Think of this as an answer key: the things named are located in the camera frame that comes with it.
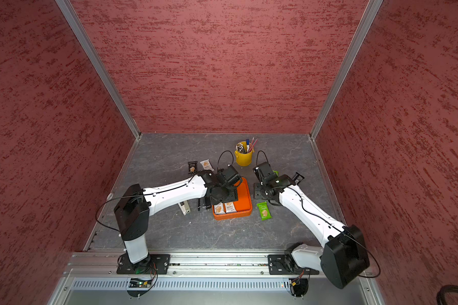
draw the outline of black joint housing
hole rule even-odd
[[[114,208],[115,218],[123,241],[132,241],[147,231],[149,206],[142,196],[139,184],[131,185],[122,197],[139,195],[139,197],[122,198]]]
[[[257,164],[256,167],[253,168],[253,172],[256,174],[258,180],[263,182],[264,186],[268,185],[271,180],[278,178],[278,175],[273,172],[268,162]]]
[[[355,225],[352,225],[345,228],[344,233],[328,241],[324,245],[321,256],[322,271],[329,281],[339,289],[344,288],[370,266],[365,248],[348,236],[366,247],[363,233]]]
[[[241,179],[241,176],[232,165],[229,165],[226,169],[219,169],[217,178],[223,186],[233,186]]]

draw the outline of metal vent grille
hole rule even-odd
[[[126,290],[129,279],[75,278],[74,290]]]
[[[72,290],[127,290],[129,278],[75,278]],[[144,290],[147,288],[130,288]],[[153,290],[286,291],[288,279],[158,278]]]

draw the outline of black mounting plate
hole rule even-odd
[[[156,272],[158,274],[166,274],[168,272],[170,254],[150,254],[151,260],[156,264]],[[129,260],[127,253],[122,254],[117,265],[117,274],[136,274],[135,268]]]
[[[253,194],[253,198],[255,199],[264,199],[266,201],[268,201],[269,204],[276,204],[276,205],[280,205],[278,202],[276,202],[275,200],[273,199],[268,199],[266,197],[266,195],[264,193],[262,193],[262,190],[261,190],[261,184],[258,183],[258,182],[255,182],[254,183],[254,194]]]
[[[283,261],[285,260],[284,254],[269,254],[268,255],[268,268],[271,275],[288,275],[288,271],[283,268]],[[318,275],[317,270],[311,268],[304,268],[304,275]]]

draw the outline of orange tray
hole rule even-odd
[[[242,185],[237,188],[238,200],[234,201],[234,207],[236,208],[237,212],[216,215],[214,207],[212,207],[212,214],[214,214],[215,220],[232,219],[251,215],[251,211],[253,211],[253,206],[251,204],[250,188],[248,187],[248,181],[246,181],[246,178],[243,178],[241,184]]]

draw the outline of white snack package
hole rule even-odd
[[[209,160],[203,160],[203,161],[200,161],[200,164],[204,167],[204,169],[209,169],[209,170],[214,170],[212,168],[212,165],[210,165],[210,162]]]
[[[226,212],[224,212],[224,205],[222,203],[218,203],[214,205],[214,212],[215,212],[215,215],[226,214]]]
[[[236,208],[234,207],[234,202],[225,203],[224,205],[226,206],[226,213],[237,212]]]

